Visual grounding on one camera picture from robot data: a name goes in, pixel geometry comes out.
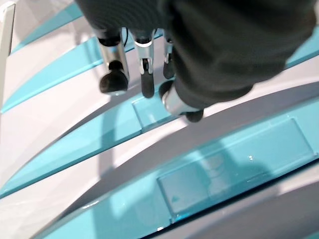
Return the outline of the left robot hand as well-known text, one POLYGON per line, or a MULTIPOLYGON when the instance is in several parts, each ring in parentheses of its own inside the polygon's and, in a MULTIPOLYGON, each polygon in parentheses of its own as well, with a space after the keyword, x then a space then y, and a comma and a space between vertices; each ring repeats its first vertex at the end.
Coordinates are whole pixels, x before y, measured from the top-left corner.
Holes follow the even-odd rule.
POLYGON ((314 0, 79 0, 105 48, 122 27, 138 39, 156 28, 172 41, 175 79, 160 87, 172 115, 197 122, 205 108, 232 101, 281 73, 311 37, 314 0))

